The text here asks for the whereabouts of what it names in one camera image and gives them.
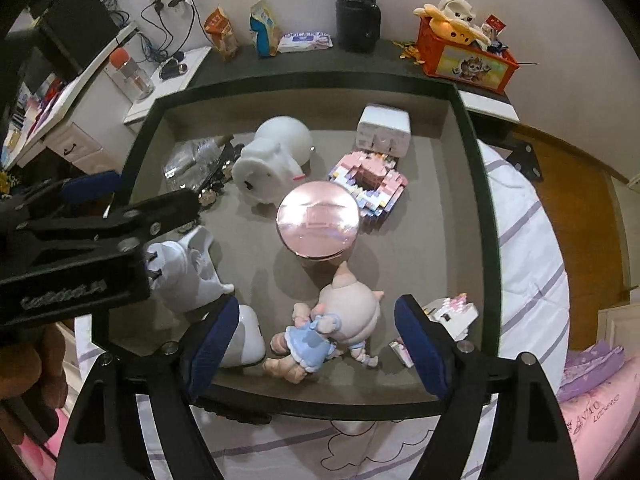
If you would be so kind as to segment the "left hand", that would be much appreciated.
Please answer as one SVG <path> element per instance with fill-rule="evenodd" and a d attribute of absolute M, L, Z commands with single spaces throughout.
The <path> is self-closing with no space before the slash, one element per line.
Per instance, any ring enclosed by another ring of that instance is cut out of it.
<path fill-rule="evenodd" d="M 48 408 L 62 408 L 68 385 L 63 367 L 65 339 L 55 324 L 47 325 L 35 341 L 23 341 L 1 349 L 1 399 L 18 398 L 37 382 Z"/>

